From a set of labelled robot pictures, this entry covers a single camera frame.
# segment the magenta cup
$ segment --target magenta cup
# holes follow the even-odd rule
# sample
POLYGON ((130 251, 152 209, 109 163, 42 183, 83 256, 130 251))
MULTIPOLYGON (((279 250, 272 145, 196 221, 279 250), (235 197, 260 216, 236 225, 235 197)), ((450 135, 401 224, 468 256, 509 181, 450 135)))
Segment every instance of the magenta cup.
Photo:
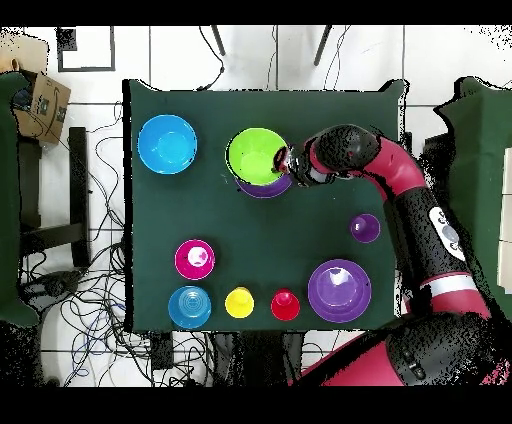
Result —
POLYGON ((176 270, 189 280, 200 280, 212 272, 215 265, 213 249, 203 240, 187 240, 174 255, 176 270))

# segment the chair leg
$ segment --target chair leg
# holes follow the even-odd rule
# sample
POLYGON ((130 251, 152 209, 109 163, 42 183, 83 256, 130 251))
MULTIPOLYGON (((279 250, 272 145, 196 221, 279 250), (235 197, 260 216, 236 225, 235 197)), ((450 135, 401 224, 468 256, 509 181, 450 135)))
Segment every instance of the chair leg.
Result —
POLYGON ((213 36, 215 37, 215 41, 217 42, 217 46, 219 47, 219 52, 221 56, 226 56, 226 51, 224 50, 224 45, 222 44, 222 40, 220 39, 220 34, 217 25, 210 26, 212 27, 213 36))
POLYGON ((320 45, 318 46, 318 50, 316 51, 315 56, 315 66, 318 66, 320 63, 320 59, 322 58, 322 53, 324 52, 325 43, 327 42, 327 38, 329 37, 329 33, 331 32, 332 25, 326 25, 324 28, 324 33, 322 34, 322 39, 320 40, 320 45))

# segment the red robot arm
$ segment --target red robot arm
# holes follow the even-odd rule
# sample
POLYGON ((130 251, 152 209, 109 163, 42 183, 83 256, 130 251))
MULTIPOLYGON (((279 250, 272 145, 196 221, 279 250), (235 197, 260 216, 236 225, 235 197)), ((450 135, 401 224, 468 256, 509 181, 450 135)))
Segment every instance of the red robot arm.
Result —
POLYGON ((495 330, 459 236, 421 169, 401 146, 355 125, 340 125, 278 152, 275 166, 303 186, 333 182, 336 176, 363 177, 375 184, 384 201, 406 306, 415 313, 341 346, 293 384, 479 384, 506 379, 508 362, 501 352, 477 347, 490 346, 495 330))

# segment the small purple cup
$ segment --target small purple cup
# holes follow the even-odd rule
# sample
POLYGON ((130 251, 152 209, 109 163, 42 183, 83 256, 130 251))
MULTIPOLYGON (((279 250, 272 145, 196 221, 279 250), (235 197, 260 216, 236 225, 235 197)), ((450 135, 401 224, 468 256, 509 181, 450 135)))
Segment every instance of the small purple cup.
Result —
POLYGON ((357 241, 371 243, 379 237, 379 220, 369 213, 358 215, 350 221, 350 232, 357 241))

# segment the blue bowl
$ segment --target blue bowl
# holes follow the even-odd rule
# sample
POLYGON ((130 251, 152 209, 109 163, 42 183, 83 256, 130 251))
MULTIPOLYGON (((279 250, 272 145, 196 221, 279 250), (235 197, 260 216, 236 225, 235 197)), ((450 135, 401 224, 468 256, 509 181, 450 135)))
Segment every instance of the blue bowl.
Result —
POLYGON ((177 174, 194 160, 197 138, 190 124, 176 115, 158 115, 147 121, 139 133, 139 156, 158 174, 177 174))

